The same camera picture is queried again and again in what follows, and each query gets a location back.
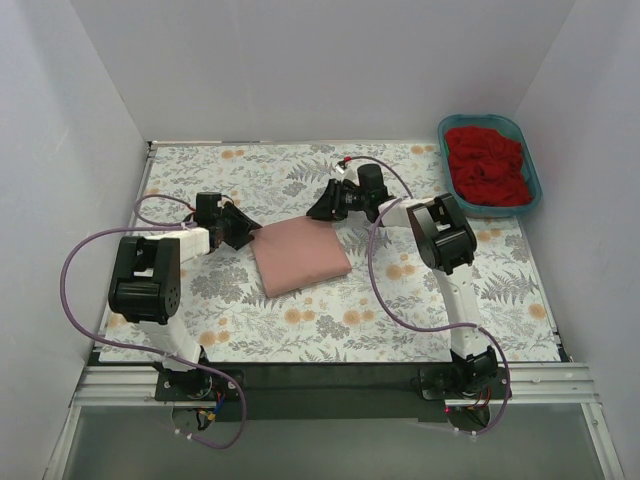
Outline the pink t shirt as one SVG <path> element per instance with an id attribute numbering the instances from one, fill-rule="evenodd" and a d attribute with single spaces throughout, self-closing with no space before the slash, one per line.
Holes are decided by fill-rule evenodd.
<path id="1" fill-rule="evenodd" d="M 352 270 L 334 227 L 308 217 L 257 230 L 251 248 L 268 298 L 344 276 Z"/>

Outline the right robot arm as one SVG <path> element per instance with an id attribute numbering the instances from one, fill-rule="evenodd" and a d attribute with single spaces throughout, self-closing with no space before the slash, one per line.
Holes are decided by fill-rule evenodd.
<path id="1" fill-rule="evenodd" d="M 355 181 L 331 179 L 306 216 L 336 222 L 351 212 L 362 212 L 372 227 L 367 245 L 367 268 L 374 295 L 396 324 L 419 333 L 448 332 L 450 378 L 445 387 L 464 397 L 475 397 L 497 376 L 497 354 L 492 337 L 480 326 L 472 278 L 477 239 L 458 203 L 450 194 L 432 199 L 391 195 L 377 164 L 358 168 Z M 448 324 L 417 327 L 395 315 L 384 302 L 373 271 L 373 244 L 380 227 L 411 230 L 423 263 L 431 269 L 444 299 Z"/>

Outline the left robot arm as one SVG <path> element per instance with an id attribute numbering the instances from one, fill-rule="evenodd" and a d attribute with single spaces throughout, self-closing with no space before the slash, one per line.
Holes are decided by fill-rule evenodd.
<path id="1" fill-rule="evenodd" d="M 202 367 L 207 356 L 178 316 L 181 265 L 208 255 L 220 245 L 235 250 L 254 239 L 262 226 L 217 192 L 196 195 L 190 213 L 177 223 L 154 222 L 164 234 L 124 236 L 112 273 L 108 303 L 112 312 L 142 331 L 162 359 L 156 369 L 165 385 L 181 395 L 200 400 L 214 388 L 211 373 Z"/>

